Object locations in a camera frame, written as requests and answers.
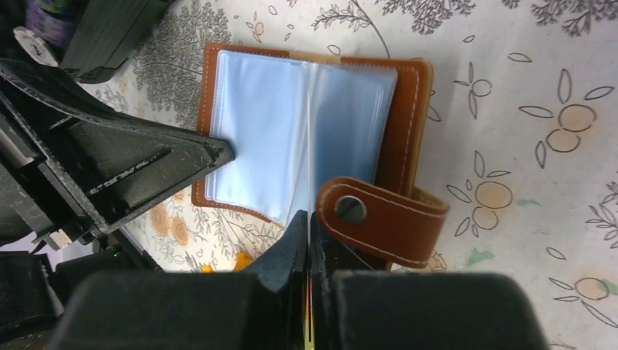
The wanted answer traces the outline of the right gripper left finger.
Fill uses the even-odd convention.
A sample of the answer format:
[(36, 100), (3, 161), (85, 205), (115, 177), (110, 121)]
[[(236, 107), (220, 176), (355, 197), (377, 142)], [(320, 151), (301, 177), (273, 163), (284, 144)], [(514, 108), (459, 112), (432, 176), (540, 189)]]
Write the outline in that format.
[(251, 291), (245, 342), (249, 349), (304, 349), (308, 213), (299, 210), (283, 235), (244, 269)]

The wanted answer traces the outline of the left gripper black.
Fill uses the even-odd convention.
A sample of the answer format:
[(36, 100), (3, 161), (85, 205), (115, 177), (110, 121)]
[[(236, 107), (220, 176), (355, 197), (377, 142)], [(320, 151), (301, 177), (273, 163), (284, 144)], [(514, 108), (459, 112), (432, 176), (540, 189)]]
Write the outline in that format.
[(58, 68), (1, 60), (1, 233), (102, 238), (231, 162), (230, 146), (113, 110)]

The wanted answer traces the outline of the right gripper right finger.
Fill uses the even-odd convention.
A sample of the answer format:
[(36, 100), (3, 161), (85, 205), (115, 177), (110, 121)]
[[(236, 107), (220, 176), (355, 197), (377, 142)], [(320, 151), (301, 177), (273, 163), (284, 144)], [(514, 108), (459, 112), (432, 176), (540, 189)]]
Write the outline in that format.
[(310, 277), (315, 349), (339, 349), (340, 334), (334, 275), (338, 271), (373, 271), (365, 253), (331, 237), (310, 216)]

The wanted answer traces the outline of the brown leather card holder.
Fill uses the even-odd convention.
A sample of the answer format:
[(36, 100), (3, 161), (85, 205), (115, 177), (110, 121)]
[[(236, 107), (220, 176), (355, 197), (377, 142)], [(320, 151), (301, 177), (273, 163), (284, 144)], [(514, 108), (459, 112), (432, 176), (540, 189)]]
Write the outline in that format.
[(304, 209), (354, 249), (425, 267), (449, 211), (415, 185), (433, 77), (423, 59), (208, 43), (197, 131), (235, 158), (192, 203), (279, 225)]

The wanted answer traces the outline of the orange green brown card stack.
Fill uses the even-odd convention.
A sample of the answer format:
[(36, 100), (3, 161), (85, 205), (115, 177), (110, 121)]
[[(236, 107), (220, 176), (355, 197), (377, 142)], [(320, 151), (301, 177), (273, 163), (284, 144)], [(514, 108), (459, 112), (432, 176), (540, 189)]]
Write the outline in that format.
[(246, 252), (239, 252), (231, 262), (224, 264), (222, 268), (217, 267), (212, 261), (210, 265), (201, 265), (198, 271), (201, 273), (241, 271), (252, 264), (253, 261), (254, 259)]

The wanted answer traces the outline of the black poker chip case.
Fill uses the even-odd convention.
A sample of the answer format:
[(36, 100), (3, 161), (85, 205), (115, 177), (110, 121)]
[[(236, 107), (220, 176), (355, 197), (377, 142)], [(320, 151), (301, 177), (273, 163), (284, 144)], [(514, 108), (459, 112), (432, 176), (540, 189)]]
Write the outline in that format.
[[(85, 84), (110, 80), (170, 5), (170, 1), (160, 0), (81, 1), (67, 47), (48, 44), (60, 62), (58, 68)], [(26, 27), (27, 7), (28, 1), (1, 2), (1, 57), (37, 63), (13, 34), (14, 28)]]

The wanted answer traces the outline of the white dealer chip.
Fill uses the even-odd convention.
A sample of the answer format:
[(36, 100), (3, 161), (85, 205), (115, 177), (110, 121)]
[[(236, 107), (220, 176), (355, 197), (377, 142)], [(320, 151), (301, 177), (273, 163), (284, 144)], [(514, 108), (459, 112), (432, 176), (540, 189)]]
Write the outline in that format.
[(34, 61), (45, 66), (59, 67), (60, 62), (51, 46), (38, 34), (24, 26), (14, 28), (13, 34), (19, 45)]

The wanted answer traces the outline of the purple chip stack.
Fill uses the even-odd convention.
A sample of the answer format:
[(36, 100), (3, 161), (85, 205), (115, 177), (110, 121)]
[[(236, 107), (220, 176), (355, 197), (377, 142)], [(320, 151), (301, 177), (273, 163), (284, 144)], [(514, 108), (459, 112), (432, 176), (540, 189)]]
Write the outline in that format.
[(28, 1), (26, 27), (51, 46), (64, 49), (77, 26), (81, 1)]

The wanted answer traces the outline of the floral patterned table mat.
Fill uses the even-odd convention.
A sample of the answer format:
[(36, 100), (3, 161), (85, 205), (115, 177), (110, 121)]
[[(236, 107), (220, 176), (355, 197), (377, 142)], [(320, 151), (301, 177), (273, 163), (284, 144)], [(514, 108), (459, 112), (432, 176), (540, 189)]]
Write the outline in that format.
[(428, 270), (511, 276), (551, 349), (617, 347), (615, 1), (175, 1), (86, 90), (193, 129), (208, 42), (430, 61), (416, 182), (451, 210)]

